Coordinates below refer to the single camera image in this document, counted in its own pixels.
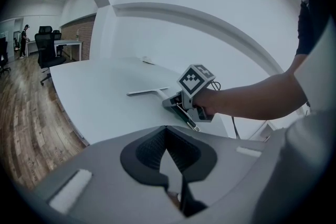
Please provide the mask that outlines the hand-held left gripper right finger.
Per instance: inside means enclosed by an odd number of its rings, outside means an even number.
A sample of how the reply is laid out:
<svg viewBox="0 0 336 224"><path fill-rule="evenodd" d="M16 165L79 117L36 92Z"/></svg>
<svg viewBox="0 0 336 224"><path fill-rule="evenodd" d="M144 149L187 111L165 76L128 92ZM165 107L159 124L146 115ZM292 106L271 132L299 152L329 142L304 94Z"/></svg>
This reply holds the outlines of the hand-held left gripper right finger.
<svg viewBox="0 0 336 224"><path fill-rule="evenodd" d="M165 128L165 147L182 174L180 211L190 217L207 206L194 198L189 184L208 177L217 163L217 154L208 144L172 126Z"/></svg>

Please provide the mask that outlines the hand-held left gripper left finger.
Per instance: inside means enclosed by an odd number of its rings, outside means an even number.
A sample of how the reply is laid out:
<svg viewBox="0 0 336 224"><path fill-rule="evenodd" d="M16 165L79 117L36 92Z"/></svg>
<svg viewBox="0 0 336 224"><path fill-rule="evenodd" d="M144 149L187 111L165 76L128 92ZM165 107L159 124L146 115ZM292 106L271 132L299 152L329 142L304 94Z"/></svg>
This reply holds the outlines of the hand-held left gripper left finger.
<svg viewBox="0 0 336 224"><path fill-rule="evenodd" d="M166 126L160 126L123 148L121 165L138 183L158 187L169 185L168 177L160 173L161 159L166 151L165 133Z"/></svg>

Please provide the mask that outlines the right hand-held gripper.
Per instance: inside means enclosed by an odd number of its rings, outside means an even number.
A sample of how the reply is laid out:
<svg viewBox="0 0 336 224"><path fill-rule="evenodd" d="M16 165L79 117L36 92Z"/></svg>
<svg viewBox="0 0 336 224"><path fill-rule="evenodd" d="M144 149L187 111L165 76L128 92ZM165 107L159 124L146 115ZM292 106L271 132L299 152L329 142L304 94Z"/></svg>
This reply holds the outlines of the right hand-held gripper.
<svg viewBox="0 0 336 224"><path fill-rule="evenodd" d="M177 80L181 91L163 100L165 109L175 112L190 129L199 132L195 122L211 122L213 115L208 115L204 108L193 105L193 98L203 89L206 89L216 78L202 64L192 64Z"/></svg>

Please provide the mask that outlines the person's right forearm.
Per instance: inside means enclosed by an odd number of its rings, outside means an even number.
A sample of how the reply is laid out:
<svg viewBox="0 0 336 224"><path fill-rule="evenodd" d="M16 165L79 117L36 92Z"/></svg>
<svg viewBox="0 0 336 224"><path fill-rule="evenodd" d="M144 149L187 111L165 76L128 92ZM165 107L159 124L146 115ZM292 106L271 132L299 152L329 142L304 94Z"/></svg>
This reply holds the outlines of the person's right forearm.
<svg viewBox="0 0 336 224"><path fill-rule="evenodd" d="M254 120L274 120L289 115L307 102L295 71L307 55L296 55L289 69L259 83L216 93L216 112Z"/></svg>

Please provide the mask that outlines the person's right hand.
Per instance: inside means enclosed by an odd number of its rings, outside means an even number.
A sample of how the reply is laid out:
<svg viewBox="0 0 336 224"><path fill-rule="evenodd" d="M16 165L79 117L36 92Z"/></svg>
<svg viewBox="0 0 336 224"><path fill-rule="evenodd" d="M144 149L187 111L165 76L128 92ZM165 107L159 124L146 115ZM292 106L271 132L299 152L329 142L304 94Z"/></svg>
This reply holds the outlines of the person's right hand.
<svg viewBox="0 0 336 224"><path fill-rule="evenodd" d="M193 106L203 108L207 115L220 113L221 99L220 91L205 88L193 98Z"/></svg>

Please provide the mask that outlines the white desk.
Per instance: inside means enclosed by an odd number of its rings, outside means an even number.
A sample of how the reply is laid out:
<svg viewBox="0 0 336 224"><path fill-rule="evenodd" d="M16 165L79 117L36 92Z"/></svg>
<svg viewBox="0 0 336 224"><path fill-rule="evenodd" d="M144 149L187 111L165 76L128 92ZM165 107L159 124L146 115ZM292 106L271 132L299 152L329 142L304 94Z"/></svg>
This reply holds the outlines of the white desk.
<svg viewBox="0 0 336 224"><path fill-rule="evenodd" d="M82 60L82 42L81 41L76 41L76 40L56 40L54 41L54 49L55 49L55 53L57 54L57 47L59 46L79 46L79 53L78 53L78 57L79 57L79 61ZM25 49L25 53L27 56L29 56L30 54L37 52L38 48L36 45L36 41L29 41L26 44L26 49Z"/></svg>

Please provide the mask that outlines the black office chair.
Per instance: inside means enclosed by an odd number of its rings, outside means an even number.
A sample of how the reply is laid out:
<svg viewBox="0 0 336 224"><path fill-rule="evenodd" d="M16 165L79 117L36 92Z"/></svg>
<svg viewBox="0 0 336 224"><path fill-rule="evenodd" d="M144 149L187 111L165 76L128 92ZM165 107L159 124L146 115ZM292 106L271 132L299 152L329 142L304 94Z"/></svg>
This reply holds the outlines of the black office chair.
<svg viewBox="0 0 336 224"><path fill-rule="evenodd" d="M54 41L61 40L61 32L59 30L53 30L54 33ZM62 56L63 45L55 46L57 57Z"/></svg>
<svg viewBox="0 0 336 224"><path fill-rule="evenodd" d="M0 38L0 77L5 72L11 71L11 68L6 68L6 64L8 63L8 54L7 54L7 41L6 38Z"/></svg>
<svg viewBox="0 0 336 224"><path fill-rule="evenodd" d="M55 33L51 26L40 26L39 32L35 34L35 42L39 53L38 64L43 69L43 73L50 67L66 62L64 56L58 56L55 52Z"/></svg>

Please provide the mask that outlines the person's black shirt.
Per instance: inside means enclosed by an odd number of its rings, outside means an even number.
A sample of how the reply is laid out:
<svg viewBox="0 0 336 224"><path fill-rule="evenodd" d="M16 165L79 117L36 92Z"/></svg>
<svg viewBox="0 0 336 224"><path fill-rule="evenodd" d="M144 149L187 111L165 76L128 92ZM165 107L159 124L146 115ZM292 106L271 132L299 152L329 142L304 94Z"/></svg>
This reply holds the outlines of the person's black shirt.
<svg viewBox="0 0 336 224"><path fill-rule="evenodd" d="M296 55L311 53L330 17L330 9L324 0L302 0L298 16L298 48Z"/></svg>

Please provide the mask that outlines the brick wall panel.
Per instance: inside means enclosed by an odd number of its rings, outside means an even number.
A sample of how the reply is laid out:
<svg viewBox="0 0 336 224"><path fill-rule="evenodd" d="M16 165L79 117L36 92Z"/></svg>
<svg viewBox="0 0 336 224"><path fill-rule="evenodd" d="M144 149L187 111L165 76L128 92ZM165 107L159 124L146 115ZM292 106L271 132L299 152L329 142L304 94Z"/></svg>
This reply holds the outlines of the brick wall panel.
<svg viewBox="0 0 336 224"><path fill-rule="evenodd" d="M63 48L62 54L68 59L72 56L73 61L89 60L90 58L90 45L93 26L95 23L96 14L74 20L61 26L61 38L62 40L79 40L82 42L81 52L79 51L79 45L66 45Z"/></svg>

